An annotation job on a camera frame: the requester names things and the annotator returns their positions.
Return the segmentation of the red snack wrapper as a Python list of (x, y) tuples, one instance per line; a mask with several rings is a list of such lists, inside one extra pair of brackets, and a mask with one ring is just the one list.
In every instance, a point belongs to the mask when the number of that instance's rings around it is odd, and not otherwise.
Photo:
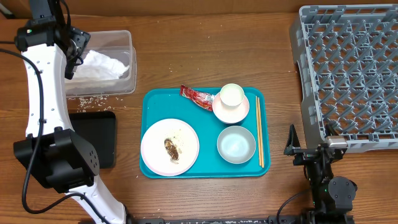
[(212, 104), (214, 102), (215, 95), (205, 93), (202, 91), (197, 91), (185, 85), (181, 85), (180, 96), (188, 98), (189, 100), (193, 101), (196, 105), (207, 111), (213, 111)]

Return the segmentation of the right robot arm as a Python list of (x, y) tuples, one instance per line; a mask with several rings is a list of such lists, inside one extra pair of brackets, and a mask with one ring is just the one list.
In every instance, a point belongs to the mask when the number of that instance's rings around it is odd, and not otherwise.
[(343, 158), (348, 144), (329, 124), (326, 133), (328, 136), (324, 143), (314, 149), (303, 149), (295, 126), (290, 125), (284, 154), (294, 156), (293, 165), (303, 166), (310, 188), (295, 194), (280, 206), (276, 215), (277, 223), (282, 221), (282, 209), (307, 192), (312, 194), (313, 208), (303, 210), (300, 216), (292, 219), (293, 223), (354, 223), (353, 217), (347, 213), (353, 209), (358, 186), (346, 177), (335, 177), (331, 169), (332, 163)]

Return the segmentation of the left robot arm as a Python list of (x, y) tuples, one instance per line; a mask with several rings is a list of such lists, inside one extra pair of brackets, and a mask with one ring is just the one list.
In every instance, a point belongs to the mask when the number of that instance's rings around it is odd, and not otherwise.
[(71, 25), (64, 1), (31, 1), (30, 10), (32, 19), (14, 39), (29, 92), (25, 139), (14, 143), (14, 155), (27, 178), (74, 199), (95, 223), (132, 223), (100, 178), (96, 149), (74, 131), (67, 110), (65, 80), (83, 64), (90, 35)]

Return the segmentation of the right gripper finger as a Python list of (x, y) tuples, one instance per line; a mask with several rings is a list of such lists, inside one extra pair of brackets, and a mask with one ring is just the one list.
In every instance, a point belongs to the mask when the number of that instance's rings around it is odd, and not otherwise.
[(295, 126), (290, 125), (287, 144), (284, 149), (284, 155), (295, 155), (301, 149)]
[(338, 136), (338, 133), (335, 131), (335, 129), (333, 128), (333, 126), (329, 123), (325, 124), (325, 136), (329, 137), (329, 136)]

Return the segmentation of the white cup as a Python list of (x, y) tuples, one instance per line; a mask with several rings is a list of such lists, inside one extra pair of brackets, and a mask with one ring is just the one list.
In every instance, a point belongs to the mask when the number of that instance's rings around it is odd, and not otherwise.
[(220, 90), (220, 100), (227, 108), (237, 108), (243, 99), (244, 91), (235, 83), (226, 84)]

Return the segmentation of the large white plate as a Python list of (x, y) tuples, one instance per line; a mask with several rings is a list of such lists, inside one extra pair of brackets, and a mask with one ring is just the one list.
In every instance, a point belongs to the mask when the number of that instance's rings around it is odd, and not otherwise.
[(150, 171), (164, 177), (180, 175), (196, 162), (200, 142), (195, 130), (180, 119), (162, 119), (144, 133), (141, 158)]

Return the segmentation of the white napkin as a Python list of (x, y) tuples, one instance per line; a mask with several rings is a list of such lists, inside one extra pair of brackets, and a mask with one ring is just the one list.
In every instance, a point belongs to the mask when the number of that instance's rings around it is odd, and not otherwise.
[(129, 70), (120, 60), (90, 50), (83, 59), (83, 65), (77, 67), (71, 82), (93, 82), (117, 80)]

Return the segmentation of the brown food scrap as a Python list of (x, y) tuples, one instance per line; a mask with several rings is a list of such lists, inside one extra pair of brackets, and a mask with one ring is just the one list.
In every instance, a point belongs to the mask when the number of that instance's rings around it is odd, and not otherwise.
[(181, 150), (169, 138), (164, 140), (164, 146), (167, 154), (170, 156), (170, 161), (178, 164), (179, 156), (182, 153)]

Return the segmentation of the grey bowl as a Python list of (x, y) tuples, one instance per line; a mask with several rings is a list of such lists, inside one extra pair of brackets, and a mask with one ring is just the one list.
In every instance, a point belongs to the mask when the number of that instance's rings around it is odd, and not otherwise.
[(252, 133), (242, 126), (230, 126), (220, 132), (217, 139), (219, 155), (231, 164), (249, 161), (256, 151), (256, 140)]

